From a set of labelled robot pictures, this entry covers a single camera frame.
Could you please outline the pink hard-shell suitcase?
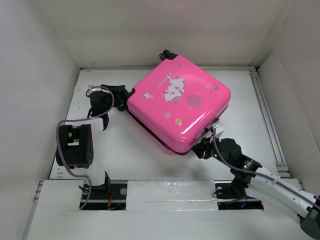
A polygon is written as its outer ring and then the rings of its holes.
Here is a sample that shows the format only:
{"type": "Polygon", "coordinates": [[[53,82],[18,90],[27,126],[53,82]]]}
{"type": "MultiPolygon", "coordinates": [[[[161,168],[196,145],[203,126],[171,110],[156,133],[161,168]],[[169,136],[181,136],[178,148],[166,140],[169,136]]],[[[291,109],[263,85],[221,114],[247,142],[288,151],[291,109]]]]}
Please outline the pink hard-shell suitcase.
{"type": "Polygon", "coordinates": [[[159,145],[187,154],[229,105],[230,89],[182,55],[164,50],[139,81],[127,111],[159,145]]]}

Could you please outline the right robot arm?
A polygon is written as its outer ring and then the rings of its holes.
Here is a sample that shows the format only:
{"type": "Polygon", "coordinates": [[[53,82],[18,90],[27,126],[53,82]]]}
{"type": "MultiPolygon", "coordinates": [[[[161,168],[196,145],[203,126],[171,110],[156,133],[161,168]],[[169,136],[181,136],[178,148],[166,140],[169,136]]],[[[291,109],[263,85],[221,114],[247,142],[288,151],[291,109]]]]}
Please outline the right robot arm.
{"type": "Polygon", "coordinates": [[[309,237],[320,238],[320,198],[274,175],[242,153],[232,138],[203,138],[192,148],[200,159],[215,158],[234,175],[231,191],[237,198],[250,197],[272,206],[296,222],[309,237]]]}

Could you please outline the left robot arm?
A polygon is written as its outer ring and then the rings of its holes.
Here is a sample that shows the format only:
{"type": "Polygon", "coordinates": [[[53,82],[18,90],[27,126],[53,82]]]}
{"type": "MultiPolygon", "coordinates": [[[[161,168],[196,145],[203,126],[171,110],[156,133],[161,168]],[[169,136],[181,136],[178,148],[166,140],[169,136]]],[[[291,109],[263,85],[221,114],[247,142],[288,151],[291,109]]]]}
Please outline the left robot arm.
{"type": "Polygon", "coordinates": [[[85,195],[92,192],[94,186],[88,173],[76,173],[73,169],[88,170],[94,161],[93,134],[103,132],[109,124],[109,112],[116,108],[125,110],[130,92],[125,85],[98,85],[89,87],[85,96],[89,98],[90,108],[86,118],[62,120],[55,130],[57,164],[64,167],[73,177],[84,179],[81,187],[85,195]]]}

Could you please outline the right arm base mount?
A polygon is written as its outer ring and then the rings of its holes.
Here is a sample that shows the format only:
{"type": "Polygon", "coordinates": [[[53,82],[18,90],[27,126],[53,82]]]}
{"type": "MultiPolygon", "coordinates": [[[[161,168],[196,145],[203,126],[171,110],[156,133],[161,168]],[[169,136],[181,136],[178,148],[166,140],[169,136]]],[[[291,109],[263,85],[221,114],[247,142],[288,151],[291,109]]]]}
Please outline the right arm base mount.
{"type": "Polygon", "coordinates": [[[215,191],[212,194],[217,199],[218,210],[263,210],[263,203],[247,196],[245,187],[248,185],[240,180],[214,181],[215,191]]]}

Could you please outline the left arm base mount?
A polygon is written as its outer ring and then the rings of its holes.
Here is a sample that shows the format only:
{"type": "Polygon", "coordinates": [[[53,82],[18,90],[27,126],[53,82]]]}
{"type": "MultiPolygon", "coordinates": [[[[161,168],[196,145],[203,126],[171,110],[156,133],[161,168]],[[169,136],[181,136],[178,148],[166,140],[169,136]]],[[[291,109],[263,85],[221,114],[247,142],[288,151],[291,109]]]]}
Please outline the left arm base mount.
{"type": "Polygon", "coordinates": [[[87,204],[82,210],[87,211],[125,211],[128,182],[111,180],[110,186],[93,186],[87,204]]]}

